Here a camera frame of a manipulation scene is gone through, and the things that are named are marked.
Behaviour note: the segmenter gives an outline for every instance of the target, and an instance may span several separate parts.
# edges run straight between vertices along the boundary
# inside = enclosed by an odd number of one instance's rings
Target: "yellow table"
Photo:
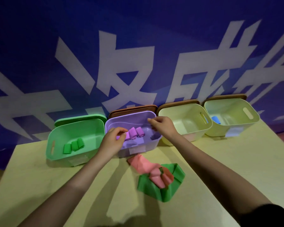
[[[194,145],[224,163],[284,207],[284,143],[263,122],[239,137],[203,137]],[[0,227],[17,226],[82,166],[50,168],[46,141],[18,145],[0,182]],[[112,159],[96,177],[65,226],[238,226],[174,147],[143,154],[154,163],[178,163],[184,182],[167,203],[137,191],[138,174]]]

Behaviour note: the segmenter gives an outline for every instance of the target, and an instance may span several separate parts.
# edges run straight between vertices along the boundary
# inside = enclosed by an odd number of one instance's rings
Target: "bin handle hole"
[[[244,113],[247,115],[247,117],[249,119],[253,119],[254,118],[253,115],[250,113],[250,111],[246,107],[243,108],[243,111],[244,111]]]
[[[208,124],[208,120],[207,118],[202,114],[202,112],[200,112],[200,116],[202,118],[202,120],[204,121],[205,124]]]
[[[51,155],[53,155],[54,149],[55,149],[55,140],[51,144],[51,151],[50,151]]]

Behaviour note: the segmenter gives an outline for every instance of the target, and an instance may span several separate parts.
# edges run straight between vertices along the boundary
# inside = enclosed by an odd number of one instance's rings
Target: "green rolled cloth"
[[[67,143],[67,144],[64,145],[63,153],[64,154],[70,154],[71,153],[71,144],[70,143]]]
[[[149,179],[149,174],[142,174],[139,177],[137,189],[138,191],[141,191],[159,201],[168,202],[183,182],[185,173],[176,163],[162,164],[162,166],[169,169],[174,176],[174,181],[168,186],[168,188],[160,189]]]
[[[82,138],[77,139],[78,147],[79,149],[84,147],[84,142]]]
[[[72,141],[71,148],[73,149],[73,151],[79,150],[79,146],[78,146],[77,140],[76,141]]]

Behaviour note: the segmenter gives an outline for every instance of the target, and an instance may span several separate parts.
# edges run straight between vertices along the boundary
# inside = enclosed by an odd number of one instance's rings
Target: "hand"
[[[97,155],[109,161],[121,149],[126,138],[127,129],[123,127],[111,128],[103,137]]]
[[[174,123],[166,116],[157,116],[153,119],[147,119],[154,130],[159,131],[168,140],[178,134]]]

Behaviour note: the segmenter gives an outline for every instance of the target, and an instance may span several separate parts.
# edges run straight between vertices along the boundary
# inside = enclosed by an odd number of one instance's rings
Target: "person's left hand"
[[[111,128],[103,137],[97,155],[109,161],[121,149],[126,138],[127,129],[123,127]]]

